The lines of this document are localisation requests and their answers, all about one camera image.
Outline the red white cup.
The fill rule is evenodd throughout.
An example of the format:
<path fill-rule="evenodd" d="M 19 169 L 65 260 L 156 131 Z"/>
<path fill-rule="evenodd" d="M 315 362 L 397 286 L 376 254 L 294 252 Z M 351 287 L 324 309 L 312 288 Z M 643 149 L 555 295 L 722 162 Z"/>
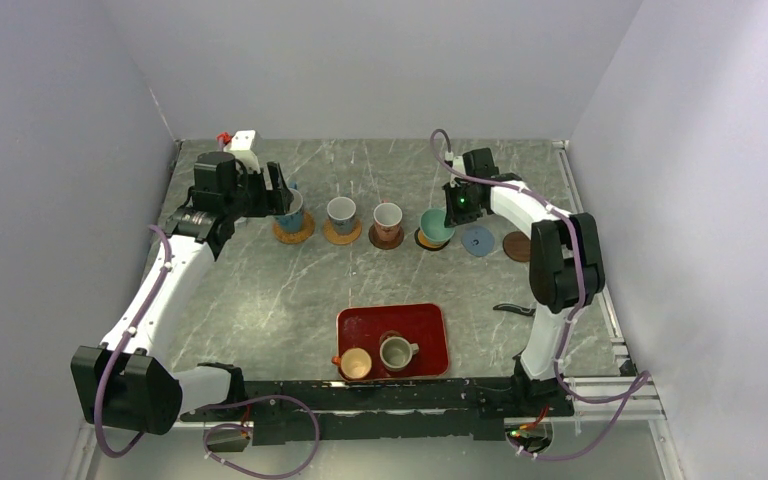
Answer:
<path fill-rule="evenodd" d="M 401 227 L 403 212 L 397 204 L 383 202 L 373 210 L 373 219 L 379 238 L 390 240 L 395 237 L 396 231 Z"/>

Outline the red serving tray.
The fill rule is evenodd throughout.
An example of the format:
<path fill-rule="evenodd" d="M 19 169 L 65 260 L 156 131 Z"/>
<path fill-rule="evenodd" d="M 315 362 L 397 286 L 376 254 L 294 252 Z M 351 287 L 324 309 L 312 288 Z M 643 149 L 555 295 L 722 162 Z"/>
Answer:
<path fill-rule="evenodd" d="M 336 319 L 337 353 L 352 348 L 370 354 L 368 381 L 401 378 L 433 378 L 449 369 L 446 326 L 441 308 L 433 303 L 352 307 Z M 419 346 L 418 354 L 399 372 L 386 369 L 379 356 L 379 346 L 386 334 L 398 334 Z"/>

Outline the small white cup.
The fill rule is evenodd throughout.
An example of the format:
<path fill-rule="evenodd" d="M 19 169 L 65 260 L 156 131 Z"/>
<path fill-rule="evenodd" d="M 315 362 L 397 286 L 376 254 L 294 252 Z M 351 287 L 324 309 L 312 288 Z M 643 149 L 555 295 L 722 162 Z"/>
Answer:
<path fill-rule="evenodd" d="M 356 211 L 356 203 L 349 197 L 338 196 L 328 202 L 327 215 L 337 235 L 347 236 L 354 230 Z"/>

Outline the olive green cup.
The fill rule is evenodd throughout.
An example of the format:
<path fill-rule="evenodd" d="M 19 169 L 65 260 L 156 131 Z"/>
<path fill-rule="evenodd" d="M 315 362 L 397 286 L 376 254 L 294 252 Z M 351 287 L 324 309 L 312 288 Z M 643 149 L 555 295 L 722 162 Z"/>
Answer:
<path fill-rule="evenodd" d="M 420 347 L 406 338 L 393 335 L 385 338 L 379 347 L 379 357 L 386 370 L 398 372 L 404 370 L 418 354 Z"/>

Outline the woven rattan coaster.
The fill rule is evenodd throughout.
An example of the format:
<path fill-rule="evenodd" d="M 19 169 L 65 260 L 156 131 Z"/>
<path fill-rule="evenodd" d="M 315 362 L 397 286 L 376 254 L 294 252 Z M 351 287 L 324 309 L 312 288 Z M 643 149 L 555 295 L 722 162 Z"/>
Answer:
<path fill-rule="evenodd" d="M 285 231 L 277 222 L 272 224 L 272 232 L 274 237 L 283 244 L 300 244 L 306 241 L 315 232 L 316 223 L 315 219 L 310 213 L 305 213 L 303 216 L 301 229 L 295 233 L 289 233 Z"/>
<path fill-rule="evenodd" d="M 349 245 L 360 237 L 362 231 L 363 226 L 358 219 L 353 221 L 352 229 L 347 234 L 338 233 L 331 218 L 328 218 L 323 226 L 326 240 L 333 245 Z"/>

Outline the teal green cup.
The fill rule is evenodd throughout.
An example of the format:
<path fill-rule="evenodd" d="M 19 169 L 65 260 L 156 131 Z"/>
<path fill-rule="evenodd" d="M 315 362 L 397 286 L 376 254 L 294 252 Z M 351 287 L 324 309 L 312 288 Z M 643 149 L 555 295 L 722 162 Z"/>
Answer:
<path fill-rule="evenodd" d="M 427 209 L 420 217 L 420 226 L 424 235 L 431 241 L 442 242 L 453 237 L 455 230 L 447 227 L 446 211 L 439 208 Z"/>

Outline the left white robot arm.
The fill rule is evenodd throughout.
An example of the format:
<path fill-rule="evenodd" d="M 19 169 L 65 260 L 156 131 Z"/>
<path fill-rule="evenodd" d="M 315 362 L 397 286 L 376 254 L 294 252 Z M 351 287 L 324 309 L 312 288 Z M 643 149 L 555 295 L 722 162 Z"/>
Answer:
<path fill-rule="evenodd" d="M 193 166 L 185 202 L 151 229 L 159 249 L 137 294 L 96 346 L 79 347 L 70 369 L 87 422 L 139 435 L 167 433 L 183 415 L 210 408 L 232 420 L 247 406 L 240 368 L 207 362 L 180 372 L 166 364 L 177 322 L 242 218 L 289 212 L 293 195 L 279 163 L 209 151 Z"/>

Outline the brown wooden coaster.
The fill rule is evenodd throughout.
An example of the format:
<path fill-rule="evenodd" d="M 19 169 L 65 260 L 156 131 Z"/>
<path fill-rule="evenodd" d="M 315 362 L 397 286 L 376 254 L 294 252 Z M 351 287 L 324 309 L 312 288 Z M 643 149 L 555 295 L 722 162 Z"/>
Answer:
<path fill-rule="evenodd" d="M 521 231 L 510 232 L 504 236 L 502 247 L 507 257 L 515 262 L 528 263 L 531 258 L 531 242 Z"/>

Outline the dark wooden coaster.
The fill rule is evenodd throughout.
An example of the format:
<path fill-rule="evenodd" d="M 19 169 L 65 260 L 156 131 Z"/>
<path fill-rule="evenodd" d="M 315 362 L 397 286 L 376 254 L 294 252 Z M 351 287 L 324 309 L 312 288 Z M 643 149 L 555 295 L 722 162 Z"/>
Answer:
<path fill-rule="evenodd" d="M 381 240 L 375 227 L 368 229 L 368 239 L 370 243 L 380 250 L 392 250 L 400 246 L 404 240 L 404 229 L 399 227 L 396 235 L 390 240 Z"/>

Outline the black orange smiley coaster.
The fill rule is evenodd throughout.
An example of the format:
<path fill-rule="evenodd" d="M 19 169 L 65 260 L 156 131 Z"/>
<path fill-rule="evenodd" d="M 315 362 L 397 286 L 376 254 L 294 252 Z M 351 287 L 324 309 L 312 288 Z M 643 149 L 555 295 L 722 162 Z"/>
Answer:
<path fill-rule="evenodd" d="M 417 246 L 427 251 L 440 251 L 444 249 L 450 242 L 450 239 L 442 242 L 435 242 L 429 240 L 423 233 L 421 228 L 417 228 L 413 233 L 413 239 Z"/>

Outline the blue felt coaster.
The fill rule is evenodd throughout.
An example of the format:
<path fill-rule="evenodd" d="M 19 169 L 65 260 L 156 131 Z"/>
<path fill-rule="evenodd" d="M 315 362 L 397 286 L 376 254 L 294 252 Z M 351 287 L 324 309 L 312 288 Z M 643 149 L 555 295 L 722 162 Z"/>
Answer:
<path fill-rule="evenodd" d="M 461 244 L 472 256 L 485 257 L 495 248 L 495 237 L 490 230 L 482 226 L 467 228 L 461 235 Z"/>

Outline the blue white cup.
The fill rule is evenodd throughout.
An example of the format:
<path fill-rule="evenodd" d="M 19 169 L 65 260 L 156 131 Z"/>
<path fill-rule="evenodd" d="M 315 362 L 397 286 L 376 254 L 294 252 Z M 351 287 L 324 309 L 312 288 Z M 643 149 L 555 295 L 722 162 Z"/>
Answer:
<path fill-rule="evenodd" d="M 295 188 L 291 188 L 292 201 L 289 207 L 289 211 L 280 216 L 275 217 L 277 222 L 285 231 L 289 233 L 298 232 L 301 229 L 303 216 L 305 214 L 304 197 Z"/>

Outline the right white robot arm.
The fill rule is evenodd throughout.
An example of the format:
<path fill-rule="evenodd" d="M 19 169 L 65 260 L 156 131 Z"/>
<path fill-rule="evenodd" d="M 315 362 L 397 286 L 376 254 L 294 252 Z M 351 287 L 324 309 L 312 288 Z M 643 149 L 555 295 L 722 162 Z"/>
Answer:
<path fill-rule="evenodd" d="M 530 241 L 528 281 L 538 306 L 529 340 L 518 356 L 516 373 L 525 379 L 510 392 L 517 411 L 534 415 L 549 402 L 545 383 L 560 380 L 579 311 L 605 286 L 595 219 L 553 205 L 516 174 L 502 174 L 488 148 L 455 155 L 447 147 L 436 159 L 451 174 L 442 186 L 446 227 L 497 215 Z"/>

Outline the orange cup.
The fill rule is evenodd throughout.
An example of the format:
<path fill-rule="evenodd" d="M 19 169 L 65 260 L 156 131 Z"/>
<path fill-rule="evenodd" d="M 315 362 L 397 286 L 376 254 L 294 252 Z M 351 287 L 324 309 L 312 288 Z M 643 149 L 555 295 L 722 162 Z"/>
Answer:
<path fill-rule="evenodd" d="M 372 357 L 365 349 L 358 347 L 334 356 L 331 362 L 337 367 L 342 377 L 349 381 L 364 380 L 372 369 Z"/>

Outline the black pliers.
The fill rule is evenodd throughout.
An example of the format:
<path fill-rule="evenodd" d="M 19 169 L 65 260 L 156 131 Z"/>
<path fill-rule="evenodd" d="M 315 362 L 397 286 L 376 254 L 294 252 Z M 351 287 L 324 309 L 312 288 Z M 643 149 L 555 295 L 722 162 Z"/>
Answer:
<path fill-rule="evenodd" d="M 494 311 L 507 312 L 507 313 L 512 313 L 516 315 L 521 315 L 524 317 L 533 317 L 536 313 L 536 309 L 534 307 L 524 307 L 524 306 L 520 306 L 512 303 L 496 304 L 492 307 L 492 309 Z"/>

